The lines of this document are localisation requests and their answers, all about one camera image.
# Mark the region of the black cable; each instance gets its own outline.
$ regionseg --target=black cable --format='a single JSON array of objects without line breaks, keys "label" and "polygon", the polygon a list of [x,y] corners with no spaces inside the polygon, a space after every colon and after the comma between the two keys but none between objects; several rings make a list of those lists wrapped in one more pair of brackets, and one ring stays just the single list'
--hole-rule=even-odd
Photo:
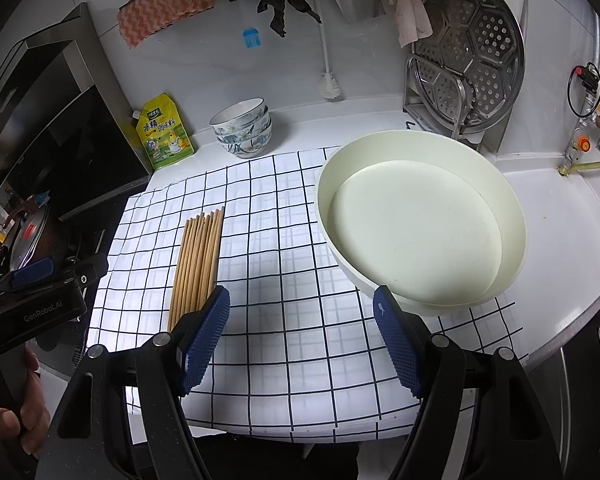
[{"label": "black cable", "polygon": [[569,82],[567,83],[567,102],[569,103],[569,108],[571,108],[571,111],[574,113],[574,115],[576,115],[576,117],[579,117],[581,119],[585,119],[585,118],[589,117],[596,110],[596,108],[598,108],[598,105],[600,104],[600,92],[598,93],[598,100],[597,100],[596,104],[593,105],[591,110],[589,110],[588,114],[577,113],[577,111],[574,110],[573,105],[571,104],[571,81],[573,81],[573,74],[575,74],[576,70],[579,68],[583,69],[583,70],[588,70],[589,66],[592,66],[593,68],[596,69],[596,75],[598,76],[598,82],[600,83],[600,70],[598,70],[598,67],[595,64],[593,64],[592,62],[588,62],[586,68],[583,67],[582,65],[577,65],[577,66],[573,67],[573,70],[571,70],[571,74],[569,76]]}]

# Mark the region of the blue gripper pad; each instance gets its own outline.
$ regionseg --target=blue gripper pad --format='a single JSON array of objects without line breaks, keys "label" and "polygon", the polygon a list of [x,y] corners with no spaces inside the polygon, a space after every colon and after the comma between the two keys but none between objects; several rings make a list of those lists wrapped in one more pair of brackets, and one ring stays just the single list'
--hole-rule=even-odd
[{"label": "blue gripper pad", "polygon": [[181,397],[202,382],[220,334],[224,330],[226,320],[229,319],[230,306],[229,291],[224,286],[217,285],[206,300],[205,306],[192,313],[197,314],[196,319],[187,328],[187,334],[178,345],[182,351],[182,375],[179,384]]},{"label": "blue gripper pad", "polygon": [[404,330],[405,313],[395,301],[388,287],[378,287],[374,293],[374,318],[382,334],[382,339],[389,351],[389,357],[394,364],[400,384],[411,390],[418,399],[422,394],[422,376],[420,355],[406,330]]}]

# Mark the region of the checkered tablecloth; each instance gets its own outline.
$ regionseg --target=checkered tablecloth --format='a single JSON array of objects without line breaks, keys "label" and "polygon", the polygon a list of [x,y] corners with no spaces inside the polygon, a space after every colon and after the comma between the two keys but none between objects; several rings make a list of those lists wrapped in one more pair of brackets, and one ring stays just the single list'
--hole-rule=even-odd
[{"label": "checkered tablecloth", "polygon": [[[371,300],[340,271],[315,219],[315,179],[334,150],[248,160],[131,197],[88,344],[133,348],[166,329],[184,224],[224,205],[218,282],[232,308],[202,383],[182,401],[190,424],[296,442],[409,433],[418,401],[396,378]],[[514,306],[496,299],[425,321],[462,348],[520,355]],[[127,401],[139,412],[134,388]]]}]

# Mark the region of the yellow hose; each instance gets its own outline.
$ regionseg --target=yellow hose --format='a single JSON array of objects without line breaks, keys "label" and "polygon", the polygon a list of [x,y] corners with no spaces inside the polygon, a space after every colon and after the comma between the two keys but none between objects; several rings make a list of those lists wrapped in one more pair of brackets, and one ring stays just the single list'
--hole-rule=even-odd
[{"label": "yellow hose", "polygon": [[560,173],[562,176],[567,176],[568,174],[573,173],[574,171],[583,170],[600,170],[600,161],[586,162],[584,164],[571,164],[571,166],[568,168],[561,166],[560,168],[558,168],[558,173]]}]

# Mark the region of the yellow seasoning packet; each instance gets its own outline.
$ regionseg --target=yellow seasoning packet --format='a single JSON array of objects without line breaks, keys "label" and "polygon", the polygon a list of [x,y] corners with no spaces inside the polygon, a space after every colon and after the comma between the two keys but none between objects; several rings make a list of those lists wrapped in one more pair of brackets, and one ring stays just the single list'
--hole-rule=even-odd
[{"label": "yellow seasoning packet", "polygon": [[142,107],[136,131],[154,170],[178,162],[194,152],[178,109],[167,94],[154,97]]}]

